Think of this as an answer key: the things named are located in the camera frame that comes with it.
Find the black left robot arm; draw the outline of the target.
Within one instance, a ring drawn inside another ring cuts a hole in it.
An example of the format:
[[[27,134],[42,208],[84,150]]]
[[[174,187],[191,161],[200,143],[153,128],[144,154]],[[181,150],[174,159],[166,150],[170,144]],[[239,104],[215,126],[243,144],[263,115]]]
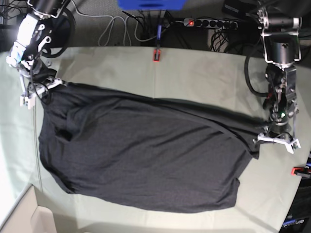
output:
[[[279,0],[259,0],[250,16],[260,30],[257,45],[263,46],[268,90],[262,93],[252,87],[248,68],[250,55],[244,62],[245,81],[254,95],[264,98],[262,107],[269,111],[268,124],[254,139],[254,143],[281,144],[287,152],[293,154],[301,147],[299,139],[295,136],[296,115],[299,109],[294,64],[301,60],[299,30],[302,17],[287,13],[282,9]]]

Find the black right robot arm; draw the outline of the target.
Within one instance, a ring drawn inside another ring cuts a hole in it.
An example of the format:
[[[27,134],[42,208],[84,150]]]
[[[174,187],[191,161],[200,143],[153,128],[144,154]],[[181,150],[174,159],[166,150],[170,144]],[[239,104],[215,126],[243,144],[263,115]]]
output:
[[[36,100],[48,105],[50,90],[67,83],[57,78],[57,71],[42,61],[57,58],[72,42],[75,19],[68,0],[29,0],[30,13],[21,21],[17,39],[6,62],[19,71],[22,88],[20,105],[32,109]]]

